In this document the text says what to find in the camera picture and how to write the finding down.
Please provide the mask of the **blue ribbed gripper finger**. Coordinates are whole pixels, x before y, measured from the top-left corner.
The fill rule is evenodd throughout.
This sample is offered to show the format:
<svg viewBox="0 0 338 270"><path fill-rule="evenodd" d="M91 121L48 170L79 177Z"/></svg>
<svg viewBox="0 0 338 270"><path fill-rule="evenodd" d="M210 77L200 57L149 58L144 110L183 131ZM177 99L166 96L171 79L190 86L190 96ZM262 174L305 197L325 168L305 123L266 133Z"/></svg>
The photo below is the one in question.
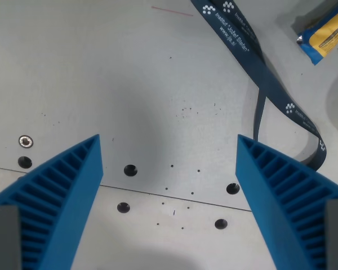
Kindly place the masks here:
<svg viewBox="0 0 338 270"><path fill-rule="evenodd" d="M243 135L235 174L276 269L326 269L324 209L338 184Z"/></svg>
<svg viewBox="0 0 338 270"><path fill-rule="evenodd" d="M71 268L102 177L96 134L0 192L0 205L19 209L23 269Z"/></svg>

